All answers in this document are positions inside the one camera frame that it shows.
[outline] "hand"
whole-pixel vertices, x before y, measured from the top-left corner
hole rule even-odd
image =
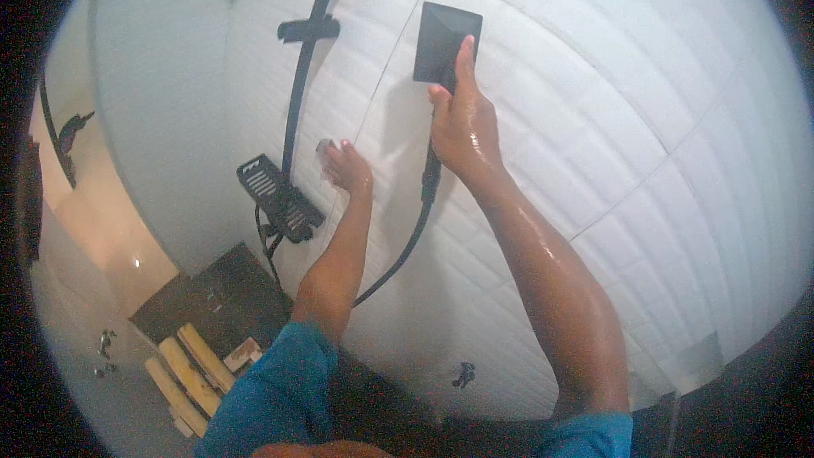
[[[441,85],[427,89],[435,106],[432,146],[441,162],[467,186],[494,173],[502,173],[497,141],[497,117],[492,101],[474,81],[474,37],[466,36],[455,59],[455,96]]]
[[[322,148],[322,171],[334,186],[353,194],[369,194],[373,189],[371,167],[361,157],[350,140],[340,142],[341,149],[331,142]]]

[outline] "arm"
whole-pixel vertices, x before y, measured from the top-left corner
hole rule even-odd
[[[555,416],[622,411],[627,366],[622,328],[605,291],[573,248],[520,192],[503,166],[494,106],[474,81],[471,36],[456,60],[457,91],[429,89],[432,143],[494,230],[537,341],[559,384]]]
[[[297,290],[292,322],[317,324],[334,345],[342,341],[365,269],[367,233],[373,208],[373,178],[367,162],[347,140],[341,150],[326,147],[325,172],[350,192],[350,203],[325,253],[305,273]]]

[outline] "blue shirt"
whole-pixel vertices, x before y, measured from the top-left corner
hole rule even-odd
[[[331,439],[328,379],[336,349],[311,325],[289,323],[269,351],[223,397],[195,456],[249,456],[270,443],[321,444]],[[538,456],[630,456],[630,414],[583,414],[553,423]]]

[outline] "person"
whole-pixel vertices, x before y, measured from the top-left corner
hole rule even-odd
[[[633,421],[619,319],[574,249],[506,170],[494,106],[474,79],[473,45],[467,36],[457,55],[455,96],[429,87],[432,144],[492,226],[555,372],[555,422],[538,454],[628,456]],[[350,193],[348,208],[300,283],[290,323],[224,397],[195,446],[198,456],[389,456],[369,444],[329,441],[327,382],[361,283],[373,178],[347,140],[329,145],[326,155],[331,182]]]

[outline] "wooden slat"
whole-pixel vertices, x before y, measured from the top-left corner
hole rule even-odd
[[[223,364],[223,361],[218,359],[215,352],[212,352],[206,341],[198,334],[195,326],[192,324],[183,325],[178,330],[178,338],[192,354],[192,357],[198,361],[203,371],[206,371],[207,376],[214,380],[214,385],[220,387],[220,390],[224,393],[228,393],[234,383],[234,375]]]
[[[181,392],[178,384],[169,376],[167,370],[157,357],[150,357],[144,361],[144,367],[150,373],[150,377],[156,382],[161,394],[169,402],[170,406],[178,412],[178,415],[189,425],[192,431],[199,437],[206,433],[206,419],[198,412],[198,409],[190,402],[187,396]]]
[[[238,371],[246,361],[253,360],[252,355],[259,357],[259,345],[254,338],[247,338],[223,360],[223,364],[232,371]]]
[[[158,349],[167,360],[175,376],[187,388],[187,392],[192,399],[203,408],[204,412],[209,414],[209,417],[214,416],[215,411],[220,406],[220,397],[201,377],[201,374],[192,368],[187,354],[184,354],[178,341],[170,336],[165,341],[161,341]]]

